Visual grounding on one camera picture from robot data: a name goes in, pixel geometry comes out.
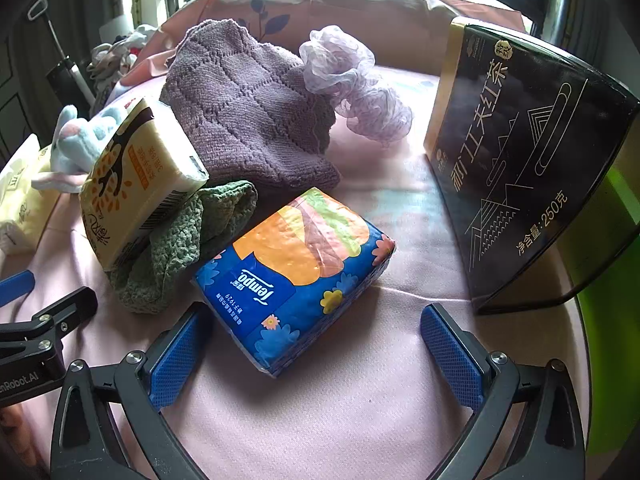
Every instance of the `tissue pack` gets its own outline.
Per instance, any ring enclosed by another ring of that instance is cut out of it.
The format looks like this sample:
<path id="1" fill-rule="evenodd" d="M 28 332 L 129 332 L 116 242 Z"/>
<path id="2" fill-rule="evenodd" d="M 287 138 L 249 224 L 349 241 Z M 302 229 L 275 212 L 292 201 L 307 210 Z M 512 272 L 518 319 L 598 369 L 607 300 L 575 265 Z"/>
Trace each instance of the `tissue pack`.
<path id="1" fill-rule="evenodd" d="M 60 193 L 37 190 L 31 179 L 50 171 L 51 146 L 40 149 L 31 134 L 0 173 L 0 248 L 5 254 L 34 252 Z"/>
<path id="2" fill-rule="evenodd" d="M 80 192 L 86 236 L 102 268 L 138 256 L 150 232 L 208 178 L 171 108 L 142 98 Z"/>
<path id="3" fill-rule="evenodd" d="M 382 274 L 394 249 L 312 188 L 201 267 L 195 282 L 247 357 L 277 376 Z"/>

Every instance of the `flower print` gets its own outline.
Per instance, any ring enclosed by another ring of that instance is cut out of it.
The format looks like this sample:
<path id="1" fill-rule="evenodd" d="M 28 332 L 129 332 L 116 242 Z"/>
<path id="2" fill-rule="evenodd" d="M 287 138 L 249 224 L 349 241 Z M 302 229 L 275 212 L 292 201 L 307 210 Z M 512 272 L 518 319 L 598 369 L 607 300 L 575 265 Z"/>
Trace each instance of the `flower print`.
<path id="1" fill-rule="evenodd" d="M 265 368 L 269 368 L 287 348 L 298 340 L 300 330 L 291 331 L 289 325 L 280 327 L 276 325 L 274 330 L 260 330 L 262 339 L 255 342 L 255 359 Z"/>
<path id="2" fill-rule="evenodd" d="M 220 271 L 216 270 L 217 266 L 218 263 L 211 260 L 200 267 L 198 272 L 196 272 L 196 281 L 201 287 L 204 288 L 206 286 L 213 285 L 213 278 L 220 274 Z"/>
<path id="3" fill-rule="evenodd" d="M 342 296 L 346 296 L 349 292 L 351 292 L 358 283 L 358 277 L 353 274 L 342 273 L 340 275 L 340 280 L 335 284 L 333 290 L 340 290 Z"/>
<path id="4" fill-rule="evenodd" d="M 320 306 L 325 314 L 331 314 L 335 308 L 342 302 L 342 291 L 338 290 L 326 290 L 324 292 L 324 298 L 320 300 Z"/>
<path id="5" fill-rule="evenodd" d="M 280 324 L 280 320 L 271 314 L 267 319 L 265 319 L 261 325 L 265 327 L 267 330 L 276 330 L 276 327 Z"/>
<path id="6" fill-rule="evenodd" d="M 376 240 L 376 248 L 371 251 L 371 254 L 375 256 L 374 266 L 382 263 L 392 253 L 395 246 L 396 243 L 385 234 L 382 235 L 382 240 Z"/>

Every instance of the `leaf pattern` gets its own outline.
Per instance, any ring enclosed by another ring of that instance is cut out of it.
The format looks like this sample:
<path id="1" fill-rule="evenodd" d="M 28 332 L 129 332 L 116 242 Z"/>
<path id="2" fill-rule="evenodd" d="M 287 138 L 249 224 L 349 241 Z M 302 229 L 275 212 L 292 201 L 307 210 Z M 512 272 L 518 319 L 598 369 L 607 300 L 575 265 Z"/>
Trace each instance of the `leaf pattern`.
<path id="1" fill-rule="evenodd" d="M 267 24 L 264 26 L 265 34 L 276 34 L 280 32 L 283 28 L 287 26 L 289 23 L 289 15 L 288 14 L 280 14 L 279 16 L 275 16 L 271 18 Z"/>
<path id="2" fill-rule="evenodd" d="M 251 0 L 251 8 L 254 12 L 260 14 L 264 10 L 264 1 L 263 0 Z"/>

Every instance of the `light blue plush toy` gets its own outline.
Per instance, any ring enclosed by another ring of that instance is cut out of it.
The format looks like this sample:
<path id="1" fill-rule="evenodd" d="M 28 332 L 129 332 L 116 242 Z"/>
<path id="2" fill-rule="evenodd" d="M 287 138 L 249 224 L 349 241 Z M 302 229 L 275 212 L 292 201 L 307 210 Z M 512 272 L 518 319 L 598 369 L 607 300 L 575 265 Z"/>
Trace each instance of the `light blue plush toy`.
<path id="1" fill-rule="evenodd" d="M 78 118 L 73 105 L 62 108 L 51 142 L 51 171 L 33 177 L 35 189 L 79 193 L 87 174 L 127 116 L 122 106 L 110 106 L 90 121 Z"/>

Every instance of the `blue tissue package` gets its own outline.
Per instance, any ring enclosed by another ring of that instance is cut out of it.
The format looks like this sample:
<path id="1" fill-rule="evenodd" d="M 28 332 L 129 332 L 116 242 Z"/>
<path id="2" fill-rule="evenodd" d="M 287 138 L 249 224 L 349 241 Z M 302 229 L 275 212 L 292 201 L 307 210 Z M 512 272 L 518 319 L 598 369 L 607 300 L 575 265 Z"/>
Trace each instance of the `blue tissue package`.
<path id="1" fill-rule="evenodd" d="M 395 246 L 312 188 L 207 262 L 194 280 L 238 346 L 275 377 L 382 274 Z"/>

